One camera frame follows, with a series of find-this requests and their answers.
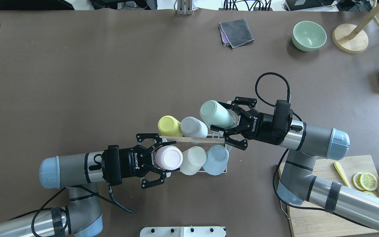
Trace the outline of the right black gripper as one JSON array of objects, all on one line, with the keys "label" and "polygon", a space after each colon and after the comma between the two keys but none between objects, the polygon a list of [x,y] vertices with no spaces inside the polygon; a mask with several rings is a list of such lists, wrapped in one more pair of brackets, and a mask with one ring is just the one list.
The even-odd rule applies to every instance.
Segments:
[{"label": "right black gripper", "polygon": [[[248,139],[261,141],[267,144],[279,145],[283,142],[289,132],[290,123],[293,118],[291,105],[286,100],[277,100],[274,114],[265,114],[255,110],[257,99],[237,96],[233,101],[221,105],[232,110],[240,119],[242,125],[233,128],[222,128],[211,125],[210,129],[215,132],[223,132],[226,145],[240,150],[246,150]],[[250,110],[245,111],[240,105],[247,106]],[[236,140],[233,136],[240,135],[242,140]]]}]

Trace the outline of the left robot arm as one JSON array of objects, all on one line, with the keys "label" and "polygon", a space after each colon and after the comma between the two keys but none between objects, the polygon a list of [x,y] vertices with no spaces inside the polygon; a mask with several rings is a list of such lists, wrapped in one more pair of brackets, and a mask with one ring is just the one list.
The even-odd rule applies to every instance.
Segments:
[{"label": "left robot arm", "polygon": [[164,183],[167,173],[179,168],[156,168],[153,152],[173,145],[157,133],[136,135],[138,144],[120,148],[109,145],[106,150],[45,159],[39,168],[41,185],[47,189],[67,190],[69,204],[41,208],[0,223],[0,237],[94,237],[103,230],[100,201],[134,213],[119,204],[112,187],[130,177],[141,179],[141,188]]}]

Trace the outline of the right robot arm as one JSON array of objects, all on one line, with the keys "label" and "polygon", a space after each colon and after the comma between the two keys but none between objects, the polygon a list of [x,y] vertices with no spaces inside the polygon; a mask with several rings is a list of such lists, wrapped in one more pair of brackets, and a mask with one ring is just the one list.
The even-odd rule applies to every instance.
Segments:
[{"label": "right robot arm", "polygon": [[[273,114],[257,111],[260,79],[274,75],[286,84],[286,98]],[[348,237],[379,232],[379,176],[370,155],[346,156],[349,136],[335,128],[306,124],[291,108],[288,81],[274,72],[255,84],[256,98],[237,96],[205,103],[200,114],[227,147],[245,150],[249,141],[285,148],[272,186],[294,237]]]}]

